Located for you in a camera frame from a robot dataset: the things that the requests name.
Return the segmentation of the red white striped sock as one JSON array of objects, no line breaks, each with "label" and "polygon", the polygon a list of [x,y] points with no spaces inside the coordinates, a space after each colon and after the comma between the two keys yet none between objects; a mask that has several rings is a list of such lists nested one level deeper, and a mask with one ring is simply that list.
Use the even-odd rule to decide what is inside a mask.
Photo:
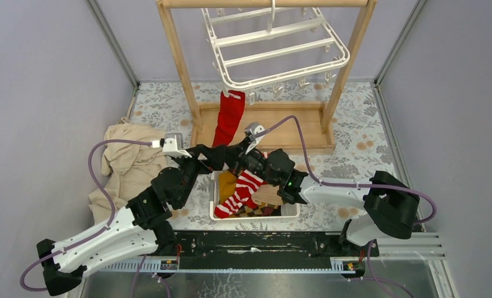
[{"label": "red white striped sock", "polygon": [[251,196],[264,184],[266,182],[255,174],[247,170],[243,171],[237,176],[235,193],[223,204],[217,204],[215,206],[215,216],[219,219],[228,218],[237,213],[243,205],[255,208],[257,204],[253,202]]}]

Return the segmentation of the beige sock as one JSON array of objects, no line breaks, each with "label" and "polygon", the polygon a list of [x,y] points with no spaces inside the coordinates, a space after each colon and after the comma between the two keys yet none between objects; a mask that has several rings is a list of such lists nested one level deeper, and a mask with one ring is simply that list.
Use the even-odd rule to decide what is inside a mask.
[{"label": "beige sock", "polygon": [[282,198],[277,194],[278,187],[264,184],[251,196],[256,204],[283,205]]}]

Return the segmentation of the mustard yellow sock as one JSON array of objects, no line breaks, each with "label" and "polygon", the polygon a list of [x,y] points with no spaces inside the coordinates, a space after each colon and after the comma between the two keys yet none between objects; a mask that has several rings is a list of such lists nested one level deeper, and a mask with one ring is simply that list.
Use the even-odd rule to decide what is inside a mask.
[{"label": "mustard yellow sock", "polygon": [[229,171],[218,176],[219,204],[223,204],[235,193],[237,177]]}]

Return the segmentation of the white plastic basket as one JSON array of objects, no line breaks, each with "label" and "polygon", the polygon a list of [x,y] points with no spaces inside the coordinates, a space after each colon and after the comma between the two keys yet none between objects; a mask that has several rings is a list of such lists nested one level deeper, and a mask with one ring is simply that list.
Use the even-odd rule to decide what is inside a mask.
[{"label": "white plastic basket", "polygon": [[[210,175],[210,218],[214,221],[237,221],[237,220],[254,220],[260,219],[261,217],[238,217],[238,218],[225,218],[219,219],[214,214],[214,209],[217,204],[219,204],[219,193],[218,193],[218,176],[224,171],[216,171]],[[283,204],[280,206],[281,216],[270,217],[270,218],[281,218],[281,219],[292,219],[300,215],[300,207],[297,205]]]}]

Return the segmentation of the wooden hanger stand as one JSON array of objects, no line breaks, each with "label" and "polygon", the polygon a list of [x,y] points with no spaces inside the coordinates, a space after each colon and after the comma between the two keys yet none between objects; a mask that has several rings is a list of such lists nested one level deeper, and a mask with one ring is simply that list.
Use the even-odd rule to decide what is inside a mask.
[{"label": "wooden hanger stand", "polygon": [[[223,81],[223,95],[230,97],[233,91],[245,93],[242,98],[244,111],[238,119],[238,128],[244,129],[255,121],[273,126],[260,144],[261,149],[283,148],[293,154],[300,153],[303,147],[318,154],[334,151],[332,118],[372,18],[375,1],[158,1],[156,5],[194,121],[193,145],[213,142],[221,106],[217,102],[196,100],[172,16],[173,9],[200,9],[215,57],[214,67]],[[324,7],[359,9],[347,43],[339,38],[325,18],[321,11]],[[317,30],[323,30],[323,38],[232,59],[223,55],[228,47],[254,45]],[[336,51],[337,55],[329,62],[246,81],[234,80],[230,74],[232,67],[318,49]],[[295,80],[304,88],[309,85],[307,77],[317,74],[324,74],[325,86],[333,87],[327,102],[279,99],[282,83]]]}]

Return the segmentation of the plain red sock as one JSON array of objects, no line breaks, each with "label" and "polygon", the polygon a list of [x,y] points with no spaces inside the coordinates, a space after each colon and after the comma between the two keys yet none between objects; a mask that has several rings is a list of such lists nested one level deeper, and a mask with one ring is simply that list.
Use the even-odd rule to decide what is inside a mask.
[{"label": "plain red sock", "polygon": [[246,95],[242,91],[229,90],[228,96],[220,94],[220,110],[212,147],[229,145],[233,140],[242,119]]}]

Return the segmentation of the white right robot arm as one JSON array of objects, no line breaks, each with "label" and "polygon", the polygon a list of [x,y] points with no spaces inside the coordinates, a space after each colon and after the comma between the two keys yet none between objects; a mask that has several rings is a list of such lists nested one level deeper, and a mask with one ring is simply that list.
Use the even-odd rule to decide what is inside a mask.
[{"label": "white right robot arm", "polygon": [[323,202],[364,210],[365,215],[347,221],[339,237],[340,251],[348,256],[376,238],[409,239],[417,222],[419,196],[385,171],[360,181],[319,181],[297,170],[283,150],[264,156],[249,148],[248,139],[225,149],[225,163],[234,173],[253,174],[265,185],[274,186],[284,203]]}]

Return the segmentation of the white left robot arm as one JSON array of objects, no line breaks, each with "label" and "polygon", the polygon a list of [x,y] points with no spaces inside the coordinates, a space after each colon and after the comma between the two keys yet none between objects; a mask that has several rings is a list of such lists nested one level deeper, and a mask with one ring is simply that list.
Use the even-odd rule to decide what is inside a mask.
[{"label": "white left robot arm", "polygon": [[168,221],[172,211],[185,206],[198,176],[225,164],[224,145],[183,150],[173,138],[138,144],[161,149],[178,166],[161,170],[150,186],[91,228],[60,242],[44,239],[37,243],[44,290],[50,296],[67,293],[101,268],[129,257],[170,254],[176,249]]}]

